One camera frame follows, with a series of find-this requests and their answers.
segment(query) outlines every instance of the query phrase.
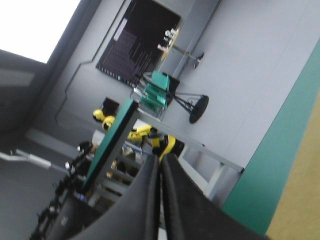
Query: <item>wall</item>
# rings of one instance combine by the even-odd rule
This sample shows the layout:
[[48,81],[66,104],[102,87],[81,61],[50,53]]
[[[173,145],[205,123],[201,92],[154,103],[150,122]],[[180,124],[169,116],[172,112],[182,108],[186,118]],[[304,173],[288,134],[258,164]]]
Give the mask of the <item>wall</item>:
[[16,140],[38,113],[101,0],[81,0],[47,64],[0,50],[0,142]]
[[[158,0],[157,2],[181,15],[181,47],[188,47],[201,35],[210,19],[217,1]],[[92,118],[94,109],[99,108],[106,96],[120,104],[130,95],[131,88],[114,80],[95,68],[111,36],[125,13],[130,1],[104,0],[101,2],[83,38],[74,51],[56,85],[38,114],[33,127],[72,146],[80,141],[91,139],[100,124]],[[194,24],[186,24],[196,18]],[[175,53],[165,62],[173,69],[158,66],[162,71],[174,73],[182,55]]]

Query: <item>screen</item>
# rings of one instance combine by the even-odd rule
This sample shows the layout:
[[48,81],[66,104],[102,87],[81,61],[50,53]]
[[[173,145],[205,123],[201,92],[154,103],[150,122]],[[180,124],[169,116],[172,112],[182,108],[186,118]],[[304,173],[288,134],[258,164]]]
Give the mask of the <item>screen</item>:
[[152,0],[132,0],[96,67],[135,87],[152,72],[162,55],[165,31],[176,29],[181,17]]

